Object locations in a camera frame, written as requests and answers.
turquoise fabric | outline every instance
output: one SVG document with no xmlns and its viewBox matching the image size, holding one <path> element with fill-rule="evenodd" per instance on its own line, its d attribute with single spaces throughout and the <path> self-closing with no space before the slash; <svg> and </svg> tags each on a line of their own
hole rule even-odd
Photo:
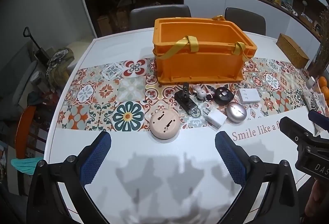
<svg viewBox="0 0 329 224">
<path fill-rule="evenodd" d="M 37 163 L 42 159 L 43 159 L 42 157 L 26 158 L 26 159 L 13 159 L 11 161 L 11 164 L 18 171 L 28 174 L 28 175 L 33 175 L 34 170 L 37 166 Z"/>
</svg>

dried plant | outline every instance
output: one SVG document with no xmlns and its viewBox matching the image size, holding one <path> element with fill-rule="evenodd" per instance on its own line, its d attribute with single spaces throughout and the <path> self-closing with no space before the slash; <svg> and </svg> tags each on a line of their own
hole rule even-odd
<svg viewBox="0 0 329 224">
<path fill-rule="evenodd" d="M 321 12 L 322 40 L 316 53 L 315 62 L 308 69 L 310 76 L 321 76 L 329 64 L 329 7 Z"/>
</svg>

orange chair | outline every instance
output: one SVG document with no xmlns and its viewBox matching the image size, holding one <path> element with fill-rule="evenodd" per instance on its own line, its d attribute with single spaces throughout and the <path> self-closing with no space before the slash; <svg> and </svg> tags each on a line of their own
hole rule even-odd
<svg viewBox="0 0 329 224">
<path fill-rule="evenodd" d="M 30 148 L 34 151 L 44 154 L 44 151 L 37 149 L 34 146 L 29 145 L 27 143 L 27 139 L 29 135 L 37 140 L 46 143 L 44 139 L 30 132 L 31 125 L 40 127 L 40 125 L 33 120 L 35 111 L 36 111 L 36 106 L 28 106 L 22 113 L 21 118 L 19 120 L 19 125 L 17 127 L 16 137 L 15 137 L 16 158 L 18 159 L 25 159 L 26 148 Z"/>
</svg>

blue textured pad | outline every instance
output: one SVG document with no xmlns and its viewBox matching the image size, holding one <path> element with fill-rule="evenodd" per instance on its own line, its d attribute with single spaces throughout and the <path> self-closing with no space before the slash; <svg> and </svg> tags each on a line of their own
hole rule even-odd
<svg viewBox="0 0 329 224">
<path fill-rule="evenodd" d="M 225 133 L 223 136 L 222 131 L 219 132 L 215 137 L 216 149 L 219 152 L 221 158 L 224 161 L 224 164 L 230 173 L 233 181 L 236 184 L 241 185 L 243 188 L 246 184 L 246 168 L 243 163 L 240 161 L 237 154 L 234 152 L 233 147 L 237 147 L 231 138 Z"/>
<path fill-rule="evenodd" d="M 93 181 L 110 148 L 111 136 L 106 133 L 80 168 L 80 182 L 82 186 Z"/>
</svg>

pink round device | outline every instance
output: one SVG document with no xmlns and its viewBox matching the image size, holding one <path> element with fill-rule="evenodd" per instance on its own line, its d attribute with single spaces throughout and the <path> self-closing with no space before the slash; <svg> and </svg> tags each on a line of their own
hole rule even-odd
<svg viewBox="0 0 329 224">
<path fill-rule="evenodd" d="M 151 132 L 159 139 L 173 138 L 177 134 L 179 127 L 178 113 L 172 109 L 157 111 L 150 121 Z"/>
</svg>

